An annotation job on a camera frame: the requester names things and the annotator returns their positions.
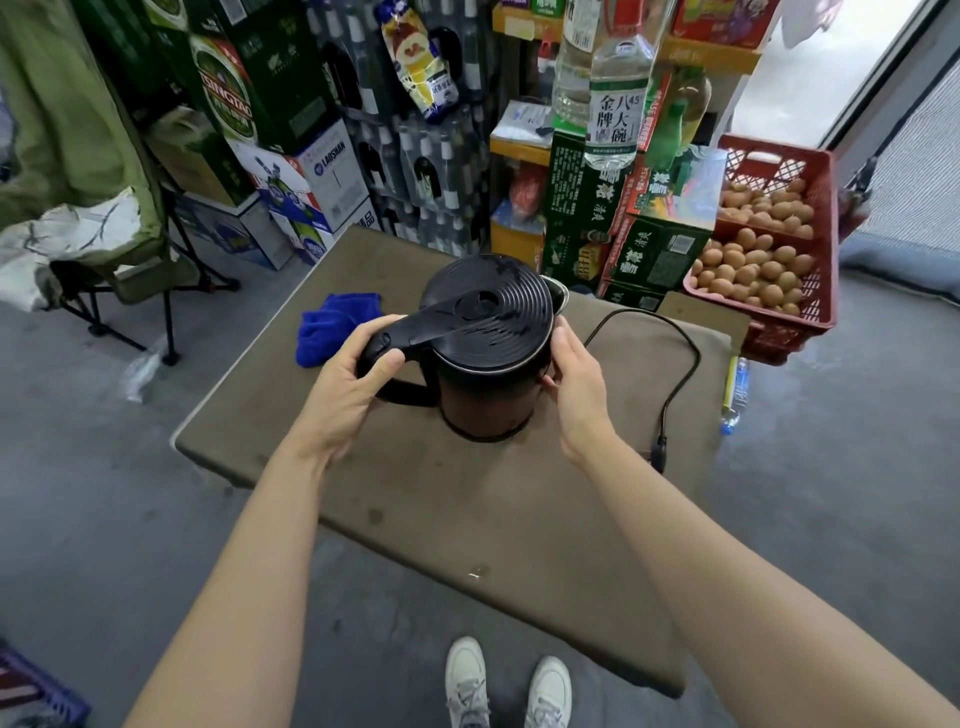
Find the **blue towel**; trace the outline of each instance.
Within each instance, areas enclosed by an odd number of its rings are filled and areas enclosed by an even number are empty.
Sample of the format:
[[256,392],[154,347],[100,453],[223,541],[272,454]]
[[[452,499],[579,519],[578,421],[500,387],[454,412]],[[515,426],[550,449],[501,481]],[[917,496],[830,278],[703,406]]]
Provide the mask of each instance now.
[[331,293],[320,310],[303,312],[297,333],[297,363],[304,369],[325,364],[355,328],[382,315],[378,293]]

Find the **power cord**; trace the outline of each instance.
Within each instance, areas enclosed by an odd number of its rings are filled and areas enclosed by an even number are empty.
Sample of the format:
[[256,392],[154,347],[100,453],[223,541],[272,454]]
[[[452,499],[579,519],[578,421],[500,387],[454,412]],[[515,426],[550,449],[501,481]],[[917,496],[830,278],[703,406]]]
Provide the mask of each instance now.
[[693,339],[691,339],[686,331],[684,331],[675,321],[671,321],[666,316],[660,316],[659,313],[645,311],[642,308],[617,308],[615,311],[608,313],[603,317],[603,320],[597,324],[596,328],[590,333],[590,336],[587,337],[587,340],[584,342],[584,347],[589,347],[590,342],[593,341],[593,337],[597,335],[601,328],[603,328],[604,324],[606,324],[611,318],[619,313],[642,313],[644,316],[650,316],[663,321],[665,324],[668,324],[676,329],[677,332],[686,340],[686,343],[693,351],[693,366],[691,366],[683,378],[677,382],[677,386],[673,388],[673,391],[670,392],[666,400],[663,402],[663,406],[660,408],[660,426],[658,428],[657,439],[650,448],[650,465],[653,466],[655,471],[663,475],[663,471],[666,468],[666,411],[670,407],[670,403],[673,401],[673,399],[680,393],[686,383],[690,381],[690,378],[694,375],[694,373],[696,373],[697,367],[700,366],[700,360],[703,357],[700,354],[700,350],[697,348],[697,345],[693,343]]

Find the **table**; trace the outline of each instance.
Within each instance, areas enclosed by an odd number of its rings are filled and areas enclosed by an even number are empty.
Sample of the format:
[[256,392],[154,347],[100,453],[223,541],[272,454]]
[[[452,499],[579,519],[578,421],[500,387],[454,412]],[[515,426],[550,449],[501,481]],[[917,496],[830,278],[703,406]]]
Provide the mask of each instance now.
[[[329,293],[377,291],[387,313],[416,310],[445,254],[354,227],[304,280],[175,434],[203,468],[252,487],[317,376],[294,362],[300,314]],[[581,338],[612,303],[573,294]],[[667,477],[696,500],[719,444],[728,336],[684,325],[703,353],[667,418]],[[679,334],[651,317],[616,316],[590,344],[617,432],[649,452],[661,404],[691,362]],[[420,372],[407,364],[403,378]],[[477,444],[431,409],[382,404],[327,474],[328,527],[554,634],[638,685],[677,696],[684,646],[634,554],[587,480],[560,450],[541,397],[515,438]]]

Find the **red plastic crate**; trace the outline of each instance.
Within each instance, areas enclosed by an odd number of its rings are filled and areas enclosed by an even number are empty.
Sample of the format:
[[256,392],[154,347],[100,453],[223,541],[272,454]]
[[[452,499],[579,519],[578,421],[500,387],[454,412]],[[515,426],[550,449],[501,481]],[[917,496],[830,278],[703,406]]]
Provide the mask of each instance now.
[[764,193],[784,189],[797,178],[806,181],[806,202],[814,208],[811,223],[812,240],[788,232],[770,231],[752,225],[741,225],[730,220],[717,219],[713,239],[731,242],[742,228],[750,228],[758,235],[774,238],[774,250],[791,245],[798,253],[812,255],[816,261],[813,270],[803,279],[804,307],[799,316],[790,316],[766,308],[755,308],[737,301],[714,299],[691,288],[689,277],[684,278],[684,290],[694,298],[725,305],[748,314],[752,322],[742,353],[748,359],[763,364],[780,366],[787,356],[798,352],[813,336],[820,336],[836,326],[838,272],[837,272],[837,195],[833,180],[833,156],[819,149],[791,147],[762,139],[724,134],[720,148],[729,151],[727,180],[744,182]]

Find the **electric kettle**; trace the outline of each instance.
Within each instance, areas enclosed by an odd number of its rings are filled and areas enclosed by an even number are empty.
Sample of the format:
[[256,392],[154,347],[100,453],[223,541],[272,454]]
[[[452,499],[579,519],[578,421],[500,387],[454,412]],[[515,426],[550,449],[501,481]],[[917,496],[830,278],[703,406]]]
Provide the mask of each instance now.
[[426,385],[393,379],[381,399],[439,407],[469,440],[505,440],[533,416],[550,366],[554,319],[569,298],[562,283],[508,255],[460,258],[427,283],[419,311],[371,339],[357,374],[400,349],[420,364]]

